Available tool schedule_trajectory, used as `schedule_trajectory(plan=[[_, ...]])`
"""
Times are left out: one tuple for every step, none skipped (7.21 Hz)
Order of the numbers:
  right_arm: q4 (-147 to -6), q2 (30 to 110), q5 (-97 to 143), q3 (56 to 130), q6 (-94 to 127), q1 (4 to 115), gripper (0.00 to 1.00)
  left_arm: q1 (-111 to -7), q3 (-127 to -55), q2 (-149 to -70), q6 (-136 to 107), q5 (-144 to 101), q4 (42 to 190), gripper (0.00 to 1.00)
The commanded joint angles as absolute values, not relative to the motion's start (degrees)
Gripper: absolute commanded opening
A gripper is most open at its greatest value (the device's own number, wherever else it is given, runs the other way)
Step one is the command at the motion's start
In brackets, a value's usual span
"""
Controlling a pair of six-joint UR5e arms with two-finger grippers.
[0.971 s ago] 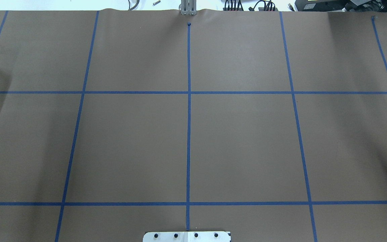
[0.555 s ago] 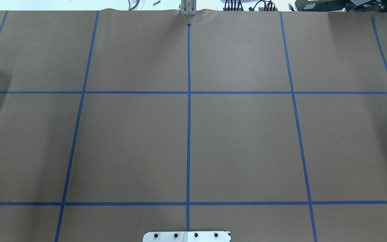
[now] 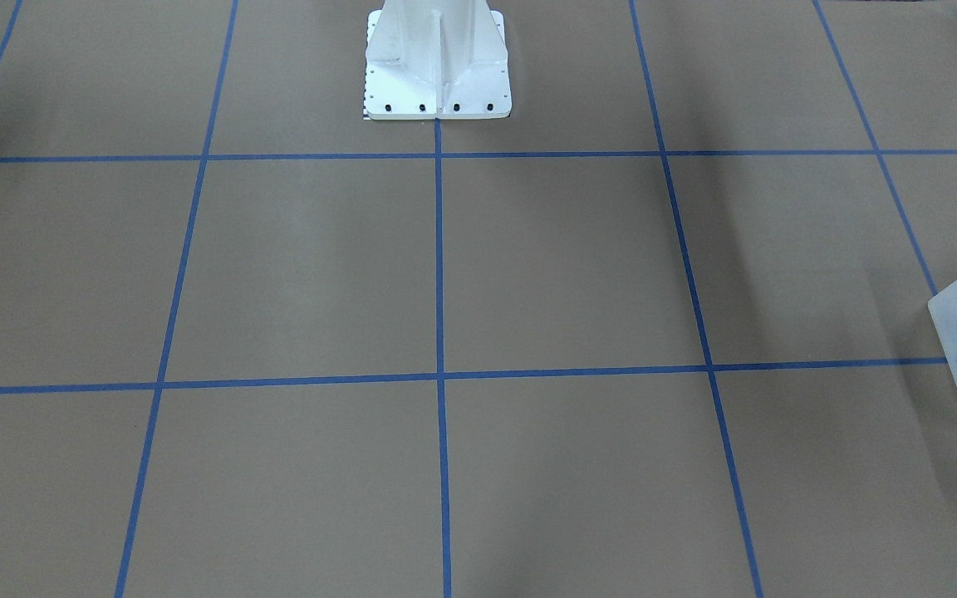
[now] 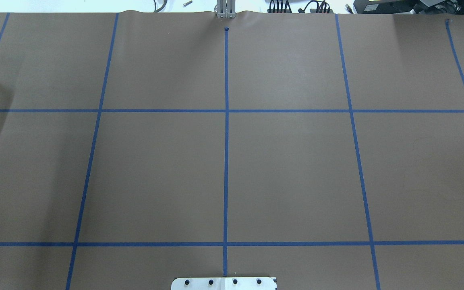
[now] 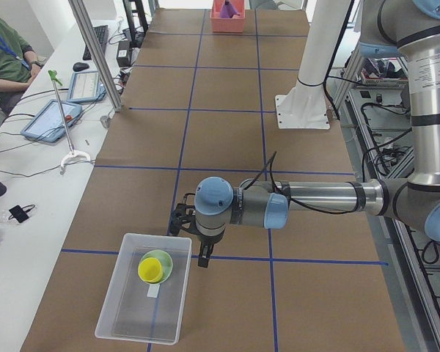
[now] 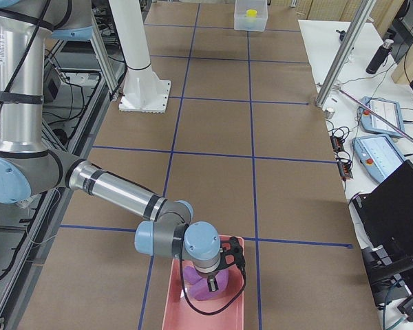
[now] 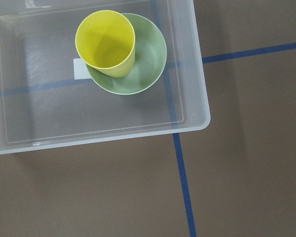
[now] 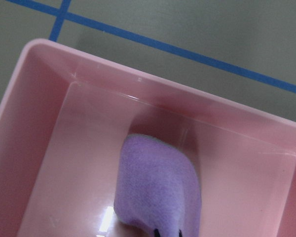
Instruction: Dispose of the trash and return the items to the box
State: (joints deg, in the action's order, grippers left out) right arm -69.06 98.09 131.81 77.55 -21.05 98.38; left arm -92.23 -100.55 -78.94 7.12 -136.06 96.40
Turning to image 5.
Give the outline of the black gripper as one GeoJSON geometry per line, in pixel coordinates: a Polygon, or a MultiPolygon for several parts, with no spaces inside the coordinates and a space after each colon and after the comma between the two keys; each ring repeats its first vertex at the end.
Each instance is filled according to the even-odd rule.
{"type": "Polygon", "coordinates": [[[199,256],[197,265],[201,268],[207,268],[210,262],[210,257],[213,252],[213,246],[220,242],[222,236],[198,236],[200,242],[199,256]]]}

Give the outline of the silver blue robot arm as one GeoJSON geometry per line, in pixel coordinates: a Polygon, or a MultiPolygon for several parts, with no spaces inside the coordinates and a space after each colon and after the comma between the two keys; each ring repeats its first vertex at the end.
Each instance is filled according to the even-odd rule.
{"type": "Polygon", "coordinates": [[[208,177],[194,197],[199,266],[208,266],[227,224],[280,229],[296,208],[365,211],[397,219],[440,242],[440,1],[365,1],[359,46],[367,57],[406,58],[414,172],[366,183],[253,180],[237,188],[208,177]]]}

